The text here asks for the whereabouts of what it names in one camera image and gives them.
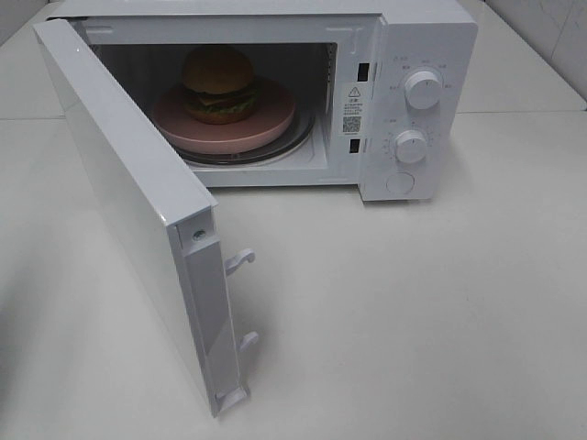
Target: pink plate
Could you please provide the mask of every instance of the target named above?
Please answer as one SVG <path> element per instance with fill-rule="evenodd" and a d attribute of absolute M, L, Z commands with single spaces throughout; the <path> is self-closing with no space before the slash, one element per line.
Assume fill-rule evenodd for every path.
<path fill-rule="evenodd" d="M 183 87 L 176 85 L 153 107 L 153 121 L 170 143 L 202 154 L 236 154 L 257 149 L 278 138 L 292 123 L 295 100 L 278 83 L 258 79 L 258 108 L 242 121 L 221 126 L 204 124 L 183 109 Z"/>

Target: qr code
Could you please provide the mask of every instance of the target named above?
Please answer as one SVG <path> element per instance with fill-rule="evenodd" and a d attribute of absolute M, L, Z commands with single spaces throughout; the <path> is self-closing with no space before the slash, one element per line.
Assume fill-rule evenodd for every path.
<path fill-rule="evenodd" d="M 346 116 L 342 118 L 343 133 L 360 132 L 360 116 Z"/>

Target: white wall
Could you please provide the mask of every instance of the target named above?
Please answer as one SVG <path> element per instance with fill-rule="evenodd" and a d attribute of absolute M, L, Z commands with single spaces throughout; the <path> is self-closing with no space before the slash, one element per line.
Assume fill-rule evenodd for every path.
<path fill-rule="evenodd" d="M 0 44 L 46 4 L 47 0 L 0 0 Z"/>
<path fill-rule="evenodd" d="M 587 0 L 487 0 L 587 98 Z"/>

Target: white microwave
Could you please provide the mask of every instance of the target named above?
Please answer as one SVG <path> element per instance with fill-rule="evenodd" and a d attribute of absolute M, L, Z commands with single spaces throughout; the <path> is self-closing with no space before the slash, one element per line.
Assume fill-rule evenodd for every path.
<path fill-rule="evenodd" d="M 66 0 L 35 31 L 104 217 L 216 416 L 247 395 L 238 353 L 255 335 L 235 338 L 226 276 L 254 254 L 222 259 L 206 187 L 431 197 L 477 26 L 456 0 Z M 210 43 L 291 92 L 283 136 L 198 155 L 155 127 L 185 55 Z"/>

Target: burger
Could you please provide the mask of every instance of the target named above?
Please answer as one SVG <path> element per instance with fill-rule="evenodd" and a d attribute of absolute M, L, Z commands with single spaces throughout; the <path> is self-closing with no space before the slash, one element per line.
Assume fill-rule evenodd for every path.
<path fill-rule="evenodd" d="M 250 116 L 258 90 L 249 59 L 226 45 L 192 50 L 182 68 L 185 110 L 205 124 L 230 124 Z"/>

